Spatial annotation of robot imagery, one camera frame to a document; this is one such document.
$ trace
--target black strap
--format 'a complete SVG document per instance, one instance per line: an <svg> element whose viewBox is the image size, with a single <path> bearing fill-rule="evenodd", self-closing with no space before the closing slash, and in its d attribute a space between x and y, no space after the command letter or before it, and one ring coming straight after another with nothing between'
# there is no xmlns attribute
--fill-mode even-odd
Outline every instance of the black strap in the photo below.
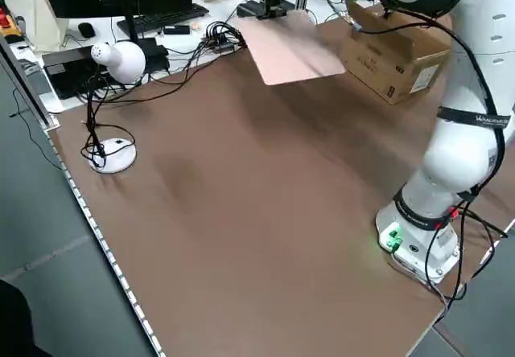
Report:
<svg viewBox="0 0 515 357"><path fill-rule="evenodd" d="M511 118L510 116L490 116L483 113L467 112L445 106L438 108L436 116L443 120L457 122L458 124L481 126L490 129L506 128Z"/></svg>
<svg viewBox="0 0 515 357"><path fill-rule="evenodd" d="M440 218L426 218L425 216L421 216L408 207L404 198L402 198L402 188L398 191L397 194L393 197L393 201L395 202L395 207L399 214L406 219L408 222L413 224L415 227L418 227L424 231L436 231L442 227L447 226L447 223L451 220L449 215L444 215Z"/></svg>
<svg viewBox="0 0 515 357"><path fill-rule="evenodd" d="M472 203L479 194L480 188L476 185L470 191L460 192L458 196L466 202Z"/></svg>

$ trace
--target keyboard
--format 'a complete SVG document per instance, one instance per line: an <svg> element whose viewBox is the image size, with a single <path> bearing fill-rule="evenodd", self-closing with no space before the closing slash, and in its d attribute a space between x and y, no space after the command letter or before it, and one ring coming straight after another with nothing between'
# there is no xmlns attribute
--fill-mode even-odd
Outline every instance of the keyboard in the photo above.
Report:
<svg viewBox="0 0 515 357"><path fill-rule="evenodd" d="M192 8L186 11L172 14L140 15L134 18L136 33L140 35L145 31L162 29L165 26L171 26L189 19L199 18L206 15L208 12L209 10L205 7L193 3ZM123 21L119 21L117 25L120 27L120 30L129 35L129 27L127 26L127 21L125 19Z"/></svg>

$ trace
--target white desk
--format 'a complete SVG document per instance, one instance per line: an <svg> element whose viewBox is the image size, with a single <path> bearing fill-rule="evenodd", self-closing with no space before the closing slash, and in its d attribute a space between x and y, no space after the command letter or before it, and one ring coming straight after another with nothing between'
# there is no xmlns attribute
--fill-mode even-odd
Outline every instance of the white desk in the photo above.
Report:
<svg viewBox="0 0 515 357"><path fill-rule="evenodd" d="M198 31L192 31L190 35L157 35L156 31L148 31L145 33L145 37L155 37L158 44L163 45L164 47L168 47L170 49L174 49L176 51L194 50L197 47L200 39L204 35L207 25L217 20L226 21L227 18L235 11L237 5L244 1L247 0L218 0L212 3L202 2L201 0L193 0L194 3L198 3L209 10L209 14L205 15L204 17L196 18L189 21L190 24L198 23L200 25ZM336 3L335 6L338 9L345 10L345 4ZM319 23L323 22L327 17L333 14L332 8L327 4L325 0L308 0L307 9L311 10L312 13L315 14ZM81 46L91 46L95 43L113 43L114 37L116 37L116 40L128 39L127 35L123 33L117 26L117 22L122 19L123 17L71 19L68 25L68 34L74 36L77 39L83 39L82 35L80 35L80 32L78 31L78 25L82 22L89 22L93 25L93 28L96 32L96 36L84 42L80 41L80 44L72 38L68 37L68 43L66 44L66 47L64 47L62 50L74 49ZM16 58L24 58L26 60L34 62L37 61L41 67L43 66L42 54L35 55L29 49L19 51L17 49L17 46L20 46L20 44L17 43L11 46L11 49L13 50ZM215 59L216 57L217 55L214 53L207 53L200 57L199 64L206 63L210 60ZM181 56L171 52L169 58L171 59L170 71L173 72L181 69L181 67L183 67L186 64L186 61L184 61L184 59L187 58L187 56ZM163 78L166 75L167 73L165 72L158 72L153 74L153 77ZM48 111L55 113L58 113L65 109L74 108L78 105L83 104L82 101L80 101L76 97L60 101L59 99L57 99L55 93L54 96L42 96L42 102L45 104Z"/></svg>

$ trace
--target floor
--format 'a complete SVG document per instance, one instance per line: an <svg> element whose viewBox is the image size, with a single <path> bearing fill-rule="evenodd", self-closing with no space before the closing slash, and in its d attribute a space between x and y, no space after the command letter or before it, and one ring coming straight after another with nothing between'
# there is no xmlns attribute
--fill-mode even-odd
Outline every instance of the floor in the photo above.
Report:
<svg viewBox="0 0 515 357"><path fill-rule="evenodd" d="M0 73L0 278L26 295L36 342L55 357L154 355L61 171L29 140L20 117L9 117L16 111L12 89ZM35 119L24 117L54 160ZM500 246L465 302L443 321L440 330L466 355L512 354L514 246L515 239ZM412 355L459 356L434 330Z"/></svg>
<svg viewBox="0 0 515 357"><path fill-rule="evenodd" d="M0 278L26 295L36 343L55 357L155 355L62 172L21 118L9 117L13 88L1 72ZM23 116L55 160L36 120Z"/></svg>

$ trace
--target desk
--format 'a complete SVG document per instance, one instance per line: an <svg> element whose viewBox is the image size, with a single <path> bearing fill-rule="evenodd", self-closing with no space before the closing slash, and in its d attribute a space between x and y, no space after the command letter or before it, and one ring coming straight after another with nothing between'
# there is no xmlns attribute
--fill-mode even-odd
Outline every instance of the desk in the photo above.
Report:
<svg viewBox="0 0 515 357"><path fill-rule="evenodd" d="M194 50L202 36L204 35L205 29L209 23L212 23L217 20L225 21L227 18L235 11L236 6L245 0L218 0L216 2L206 3L201 0L193 0L193 2L198 3L204 7L206 7L210 12L208 15L193 19L189 21L189 23L199 23L200 30L193 31L190 35L157 35L155 31L148 31L145 33L147 38L155 37L157 39L157 43L161 44L165 47L169 47L176 51L190 51ZM295 3L295 0L287 0L289 2ZM344 5L336 5L342 10L344 9ZM307 8L315 13L317 19L322 22L329 15L333 13L331 7L325 2L325 0L309 0L307 4ZM122 17L114 17L114 18L82 18L82 19L71 19L68 25L68 33L73 35L75 38L82 39L82 35L78 31L78 25L82 22L89 22L93 25L95 29L96 36L87 39L85 42L80 42L78 44L73 39L69 39L67 43L67 47L63 50L73 49L80 46L91 46L95 43L113 43L114 40L127 39L127 35L123 33L117 26L117 22L122 20ZM19 51L17 46L20 44L12 45L11 49L14 52L14 55L18 59L26 59L33 62L38 62L41 67L43 67L43 54L35 55L30 50ZM177 55L171 52L170 55L171 60L170 70L176 71L181 69L185 65L185 58L183 55ZM216 58L216 55L213 53L208 53L200 58L200 64L208 62ZM155 78L163 78L167 76L165 72L158 72L153 74ZM47 106L47 109L50 112L59 112L61 109L71 109L76 106L82 105L83 102L80 101L77 97L72 97L70 99L59 101L57 99L56 94L54 96L46 96L42 97L42 102Z"/></svg>
<svg viewBox="0 0 515 357"><path fill-rule="evenodd" d="M334 47L348 36L341 21L320 30ZM398 357L440 303L389 266L373 219L419 165L441 83L395 106L349 73L267 87L243 51L174 95L102 109L99 122L137 139L125 172L100 176L80 156L83 109L63 114L51 138L159 351ZM515 215L514 160L511 151L474 207L504 227ZM470 276L487 242L473 224L466 239Z"/></svg>

